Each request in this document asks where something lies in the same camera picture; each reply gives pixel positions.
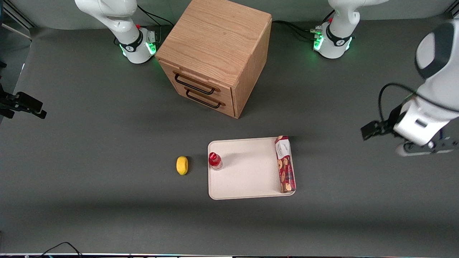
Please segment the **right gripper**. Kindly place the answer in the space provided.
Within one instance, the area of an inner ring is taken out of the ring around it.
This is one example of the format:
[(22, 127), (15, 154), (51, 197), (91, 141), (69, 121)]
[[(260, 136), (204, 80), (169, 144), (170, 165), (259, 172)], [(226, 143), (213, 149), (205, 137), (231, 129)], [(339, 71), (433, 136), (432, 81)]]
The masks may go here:
[(18, 92), (16, 95), (10, 94), (0, 85), (0, 115), (12, 119), (15, 111), (31, 113), (40, 119), (45, 119), (47, 112), (42, 109), (43, 103), (36, 98), (24, 93)]

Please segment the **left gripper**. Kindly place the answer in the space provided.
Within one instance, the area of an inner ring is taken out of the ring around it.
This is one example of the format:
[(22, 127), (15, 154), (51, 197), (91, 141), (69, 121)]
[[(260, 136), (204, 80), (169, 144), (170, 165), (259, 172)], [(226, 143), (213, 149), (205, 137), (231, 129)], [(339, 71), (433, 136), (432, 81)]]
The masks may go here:
[(366, 141), (372, 137), (392, 134), (394, 130), (406, 140), (423, 146), (453, 119), (454, 110), (413, 97), (391, 111), (389, 122), (371, 121), (361, 127), (361, 136)]

